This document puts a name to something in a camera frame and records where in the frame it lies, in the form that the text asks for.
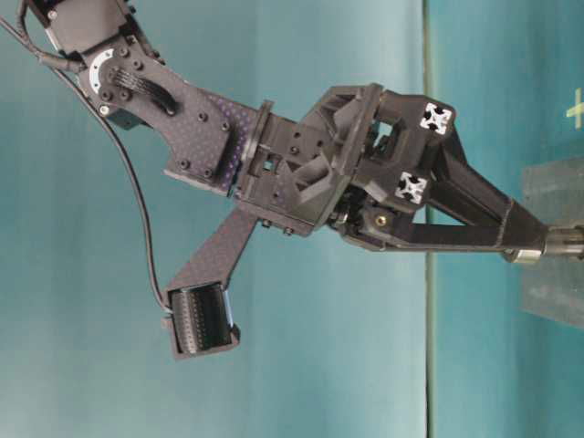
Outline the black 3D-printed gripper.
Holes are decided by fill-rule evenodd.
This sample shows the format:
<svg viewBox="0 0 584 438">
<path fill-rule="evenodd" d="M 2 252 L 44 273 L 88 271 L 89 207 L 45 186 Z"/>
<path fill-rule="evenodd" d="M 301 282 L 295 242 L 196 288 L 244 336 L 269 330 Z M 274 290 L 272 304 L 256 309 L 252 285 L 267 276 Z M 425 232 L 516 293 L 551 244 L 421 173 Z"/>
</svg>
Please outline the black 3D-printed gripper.
<svg viewBox="0 0 584 438">
<path fill-rule="evenodd" d="M 328 89 L 299 121 L 263 103 L 237 161 L 238 232 L 328 226 L 370 249 L 542 250 L 548 227 L 468 163 L 455 118 L 439 100 L 374 83 Z M 460 224 L 416 224 L 426 203 Z"/>
</svg>

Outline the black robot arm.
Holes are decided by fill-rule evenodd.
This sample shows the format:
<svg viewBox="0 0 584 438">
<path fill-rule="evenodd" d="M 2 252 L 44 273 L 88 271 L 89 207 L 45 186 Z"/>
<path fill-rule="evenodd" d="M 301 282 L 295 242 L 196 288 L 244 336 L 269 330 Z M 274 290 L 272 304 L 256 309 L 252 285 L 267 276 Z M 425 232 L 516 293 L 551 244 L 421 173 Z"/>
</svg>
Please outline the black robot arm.
<svg viewBox="0 0 584 438">
<path fill-rule="evenodd" d="M 83 96 L 124 129 L 156 130 L 165 171 L 233 197 L 253 220 L 322 226 L 371 250 L 542 252 L 548 227 L 467 162 L 455 110 L 371 83 L 327 90 L 300 121 L 198 88 L 168 69 L 125 1 L 21 1 Z"/>
</svg>

